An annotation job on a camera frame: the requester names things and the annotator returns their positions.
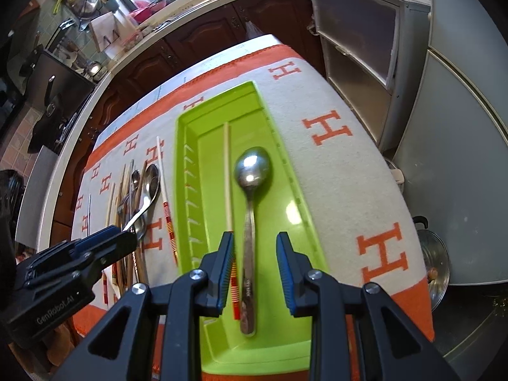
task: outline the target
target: metal bowl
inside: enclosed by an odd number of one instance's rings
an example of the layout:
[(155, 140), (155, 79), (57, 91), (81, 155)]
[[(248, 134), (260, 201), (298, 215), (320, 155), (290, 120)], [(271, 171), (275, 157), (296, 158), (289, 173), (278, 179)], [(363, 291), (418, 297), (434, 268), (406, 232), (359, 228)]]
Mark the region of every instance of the metal bowl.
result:
[(100, 8), (101, 0), (67, 0), (67, 6), (75, 16), (89, 20)]
[(448, 288), (450, 259), (445, 244), (438, 235), (428, 229), (420, 229), (417, 232), (429, 280), (431, 306), (434, 310), (443, 300)]

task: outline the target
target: white cabinet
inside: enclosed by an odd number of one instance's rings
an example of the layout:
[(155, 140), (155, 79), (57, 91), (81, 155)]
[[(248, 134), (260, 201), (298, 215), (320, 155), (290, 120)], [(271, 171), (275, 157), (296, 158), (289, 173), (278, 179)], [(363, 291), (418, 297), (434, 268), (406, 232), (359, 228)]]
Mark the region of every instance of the white cabinet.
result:
[(460, 70), (508, 125), (508, 45), (478, 0), (432, 0), (430, 47)]
[(380, 151), (397, 147), (428, 44), (425, 0), (312, 0), (327, 79)]
[(508, 280), (508, 138), (473, 87), (433, 52), (394, 158), (404, 198), (446, 244), (450, 284)]

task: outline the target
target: green plastic tray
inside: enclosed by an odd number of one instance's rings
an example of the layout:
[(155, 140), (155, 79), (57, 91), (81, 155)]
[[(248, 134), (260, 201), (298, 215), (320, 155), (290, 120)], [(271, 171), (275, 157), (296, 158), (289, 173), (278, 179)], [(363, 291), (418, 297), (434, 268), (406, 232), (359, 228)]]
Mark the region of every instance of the green plastic tray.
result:
[[(293, 248), (327, 270), (317, 233), (288, 154), (253, 82), (246, 82), (183, 113), (176, 123), (174, 196), (179, 268), (199, 266), (216, 251), (226, 230), (224, 126), (230, 124), (230, 168), (248, 148), (270, 155), (271, 181), (257, 195), (256, 334), (245, 337), (234, 320), (231, 294), (220, 318), (201, 320), (201, 362), (210, 374), (261, 375), (309, 368), (311, 321), (293, 318), (285, 306), (275, 238), (287, 231)], [(245, 196), (231, 174), (238, 282), (243, 260)]]

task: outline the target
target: kitchen shelf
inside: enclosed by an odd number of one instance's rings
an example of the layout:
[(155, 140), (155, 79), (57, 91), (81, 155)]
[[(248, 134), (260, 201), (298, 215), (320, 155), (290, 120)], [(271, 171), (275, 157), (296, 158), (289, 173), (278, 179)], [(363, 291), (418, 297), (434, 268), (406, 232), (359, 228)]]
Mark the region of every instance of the kitchen shelf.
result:
[(359, 65), (366, 73), (369, 73), (372, 77), (374, 77), (378, 83), (385, 88), (387, 87), (387, 81), (383, 79), (378, 73), (375, 72), (372, 67), (370, 67), (367, 63), (358, 58), (354, 53), (342, 47), (334, 38), (328, 35), (326, 32), (316, 30), (317, 33), (327, 40), (333, 47), (342, 55), (349, 57), (352, 61), (354, 61), (357, 65)]
[(351, 56), (345, 56), (321, 37), (327, 79), (379, 145), (390, 107), (391, 95)]
[(316, 31), (387, 90), (397, 60), (399, 7), (384, 0), (312, 0)]

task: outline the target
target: refrigerator door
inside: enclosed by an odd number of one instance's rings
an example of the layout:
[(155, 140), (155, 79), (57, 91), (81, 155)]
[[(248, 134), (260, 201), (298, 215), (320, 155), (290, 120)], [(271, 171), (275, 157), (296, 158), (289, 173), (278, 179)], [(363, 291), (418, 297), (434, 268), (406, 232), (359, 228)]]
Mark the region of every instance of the refrigerator door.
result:
[(508, 281), (508, 136), (481, 94), (427, 52), (420, 92), (394, 158), (412, 216), (450, 256), (450, 284)]
[(478, 0), (432, 0), (430, 47), (478, 88), (508, 124), (508, 45)]

